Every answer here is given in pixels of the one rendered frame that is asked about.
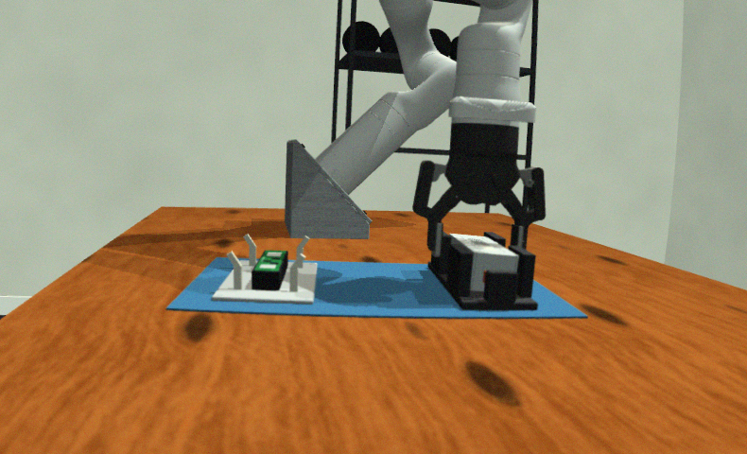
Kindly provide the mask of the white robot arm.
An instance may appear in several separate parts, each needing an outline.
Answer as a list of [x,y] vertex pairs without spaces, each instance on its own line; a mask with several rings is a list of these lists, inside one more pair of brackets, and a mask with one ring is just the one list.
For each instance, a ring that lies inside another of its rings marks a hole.
[[348,196],[448,105],[451,124],[535,123],[536,108],[520,102],[519,91],[532,0],[472,1],[480,4],[478,23],[460,32],[453,61],[428,30],[433,0],[379,0],[411,91],[384,94],[315,159]]

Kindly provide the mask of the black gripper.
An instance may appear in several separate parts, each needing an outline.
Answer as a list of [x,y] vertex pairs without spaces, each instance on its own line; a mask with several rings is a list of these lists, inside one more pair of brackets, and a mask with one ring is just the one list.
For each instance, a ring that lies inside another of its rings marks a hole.
[[[452,123],[447,164],[421,162],[412,210],[428,221],[426,244],[434,256],[442,256],[442,219],[460,201],[493,206],[501,203],[514,220],[510,246],[527,249],[530,224],[546,217],[545,178],[541,167],[518,169],[518,137],[519,128],[514,126]],[[442,174],[451,186],[430,208],[432,182]],[[519,178],[528,188],[529,211],[512,192]]]

